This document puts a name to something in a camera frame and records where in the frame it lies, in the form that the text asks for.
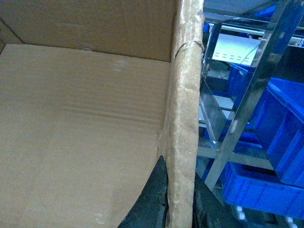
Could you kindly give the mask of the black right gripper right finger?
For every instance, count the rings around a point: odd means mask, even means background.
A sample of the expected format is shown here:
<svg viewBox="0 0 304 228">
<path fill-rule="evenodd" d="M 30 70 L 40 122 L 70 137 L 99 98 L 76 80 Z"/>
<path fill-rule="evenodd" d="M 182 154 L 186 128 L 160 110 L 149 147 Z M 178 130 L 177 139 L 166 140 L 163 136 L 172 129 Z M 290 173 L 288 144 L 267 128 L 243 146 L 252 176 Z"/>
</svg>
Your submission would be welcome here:
<svg viewBox="0 0 304 228">
<path fill-rule="evenodd" d="M 219 202 L 205 182 L 196 175 L 193 195 L 193 228 L 236 228 L 238 221 Z"/>
</svg>

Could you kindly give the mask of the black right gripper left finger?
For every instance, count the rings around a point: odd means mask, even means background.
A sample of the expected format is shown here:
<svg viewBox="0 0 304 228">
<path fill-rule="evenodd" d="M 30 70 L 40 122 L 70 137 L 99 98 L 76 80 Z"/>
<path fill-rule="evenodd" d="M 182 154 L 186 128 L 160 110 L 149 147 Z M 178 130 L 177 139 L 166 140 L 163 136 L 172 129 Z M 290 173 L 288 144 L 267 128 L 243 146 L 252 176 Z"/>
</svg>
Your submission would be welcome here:
<svg viewBox="0 0 304 228">
<path fill-rule="evenodd" d="M 140 196 L 118 225 L 120 228 L 164 228 L 168 210 L 168 174 L 161 155 Z"/>
</svg>

